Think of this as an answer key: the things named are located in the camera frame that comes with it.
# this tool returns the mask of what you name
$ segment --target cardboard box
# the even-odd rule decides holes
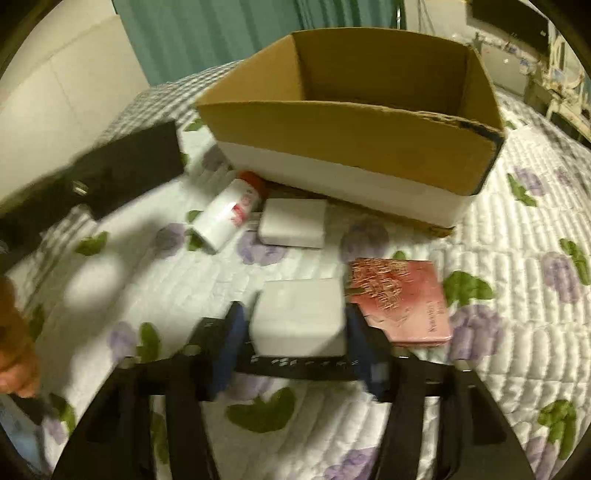
[[[446,235],[504,142],[478,55],[382,28],[294,32],[197,101],[239,169]]]

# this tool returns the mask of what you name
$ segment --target pink book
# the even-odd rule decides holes
[[[358,258],[349,264],[347,301],[396,345],[436,346],[452,337],[445,298],[433,263]]]

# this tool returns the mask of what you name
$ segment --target human hand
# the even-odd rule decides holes
[[[14,306],[14,286],[0,277],[0,393],[32,397],[40,369],[27,324]]]

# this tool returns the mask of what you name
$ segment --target white eraser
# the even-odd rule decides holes
[[[344,355],[345,300],[341,280],[266,282],[249,328],[258,355]]]
[[[258,236],[268,245],[322,248],[326,200],[268,199]]]

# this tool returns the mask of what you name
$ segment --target white wall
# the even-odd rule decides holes
[[[81,33],[115,16],[111,0],[63,0],[29,34],[0,77],[0,105],[33,70]]]
[[[148,88],[110,0],[63,0],[8,73],[0,79],[0,201],[71,162]]]

